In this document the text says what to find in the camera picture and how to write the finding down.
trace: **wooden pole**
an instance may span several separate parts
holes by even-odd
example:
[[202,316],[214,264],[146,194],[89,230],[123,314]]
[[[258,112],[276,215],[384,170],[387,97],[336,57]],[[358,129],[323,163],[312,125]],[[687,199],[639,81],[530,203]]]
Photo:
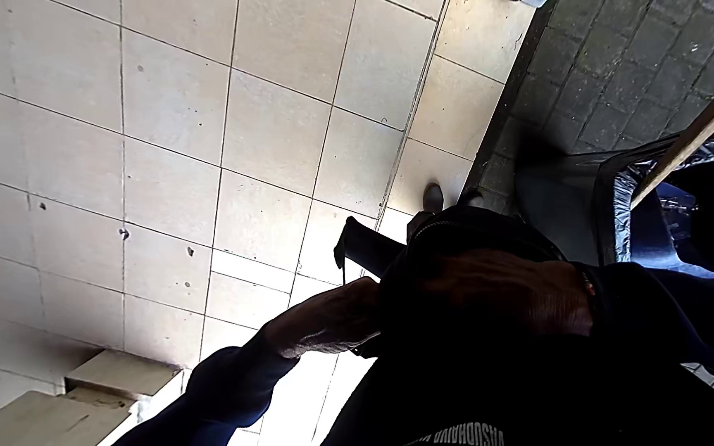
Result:
[[683,161],[688,159],[701,145],[712,136],[714,133],[714,99],[709,103],[707,108],[693,120],[693,123],[682,132],[682,134],[674,141],[674,144],[666,153],[658,160],[649,175],[647,175],[635,194],[632,197],[630,209],[634,209],[639,205],[641,200],[646,197],[649,192],[654,190],[658,184],[671,173]]

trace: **sleeve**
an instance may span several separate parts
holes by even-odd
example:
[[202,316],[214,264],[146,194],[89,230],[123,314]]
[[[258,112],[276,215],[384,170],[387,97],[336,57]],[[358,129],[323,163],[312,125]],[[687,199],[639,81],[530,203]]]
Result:
[[236,428],[258,421],[274,385],[298,362],[273,352],[259,330],[242,348],[221,349],[199,363],[180,398],[115,445],[227,444]]
[[592,337],[636,356],[702,363],[714,373],[714,279],[637,263],[587,269],[597,289]]

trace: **grey shoe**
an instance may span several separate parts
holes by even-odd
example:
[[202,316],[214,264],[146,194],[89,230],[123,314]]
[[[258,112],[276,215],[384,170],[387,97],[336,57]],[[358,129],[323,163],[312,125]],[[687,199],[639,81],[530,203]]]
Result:
[[460,206],[484,207],[484,196],[478,189],[471,189],[462,194],[456,204]]
[[432,214],[442,212],[444,202],[443,190],[440,188],[440,185],[430,183],[423,192],[423,211]]

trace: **person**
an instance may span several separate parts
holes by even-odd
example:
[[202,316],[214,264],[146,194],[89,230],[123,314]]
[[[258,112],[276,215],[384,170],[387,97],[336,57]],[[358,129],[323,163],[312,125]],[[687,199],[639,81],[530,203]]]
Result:
[[307,351],[369,344],[378,359],[324,445],[714,444],[714,390],[681,366],[714,374],[714,279],[570,263],[468,198],[442,210],[427,188],[407,245],[367,267],[379,283],[312,296],[215,352],[117,444],[226,444]]

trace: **wrinkled hand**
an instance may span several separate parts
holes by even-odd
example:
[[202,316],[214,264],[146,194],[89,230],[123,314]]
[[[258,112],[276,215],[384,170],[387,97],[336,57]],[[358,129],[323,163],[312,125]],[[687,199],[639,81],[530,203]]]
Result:
[[351,350],[379,334],[378,287],[362,277],[316,294],[269,322],[267,341],[285,358]]
[[531,262],[481,249],[440,257],[419,292],[450,306],[486,312],[530,334],[589,336],[592,318],[583,275],[567,262]]

